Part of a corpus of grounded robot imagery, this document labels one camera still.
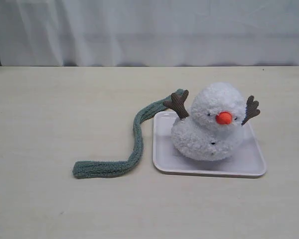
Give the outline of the white plush snowman toy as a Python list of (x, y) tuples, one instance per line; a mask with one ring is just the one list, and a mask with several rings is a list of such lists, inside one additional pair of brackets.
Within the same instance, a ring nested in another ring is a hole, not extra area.
[(243, 142), (244, 125), (261, 112), (253, 95), (245, 99), (229, 83), (207, 86), (186, 109), (188, 95), (188, 90), (181, 95), (172, 93), (163, 105), (177, 114), (171, 128), (172, 144), (183, 156), (197, 161), (231, 156)]

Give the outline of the green knitted scarf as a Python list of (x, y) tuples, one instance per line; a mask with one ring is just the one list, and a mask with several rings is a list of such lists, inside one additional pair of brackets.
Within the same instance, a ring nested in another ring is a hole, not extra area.
[(73, 177), (76, 179), (115, 178), (129, 173), (138, 165), (143, 155), (144, 141), (141, 124), (166, 109), (176, 111), (182, 119), (189, 116), (184, 106), (188, 95), (188, 90), (178, 89), (166, 98), (149, 104), (136, 114), (133, 121), (134, 146), (127, 160), (77, 161), (73, 166)]

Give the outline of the white square tray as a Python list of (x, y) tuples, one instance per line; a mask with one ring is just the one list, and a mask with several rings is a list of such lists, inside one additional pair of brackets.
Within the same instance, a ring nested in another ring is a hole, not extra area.
[(243, 126), (243, 143), (235, 153), (219, 161), (195, 161), (181, 155), (171, 142), (175, 112), (159, 112), (153, 118), (152, 162), (164, 174), (259, 178), (267, 171), (257, 137), (250, 123)]

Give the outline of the white curtain backdrop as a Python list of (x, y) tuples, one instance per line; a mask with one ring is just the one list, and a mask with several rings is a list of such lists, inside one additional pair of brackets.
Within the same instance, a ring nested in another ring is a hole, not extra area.
[(0, 0), (0, 66), (299, 66), (299, 0)]

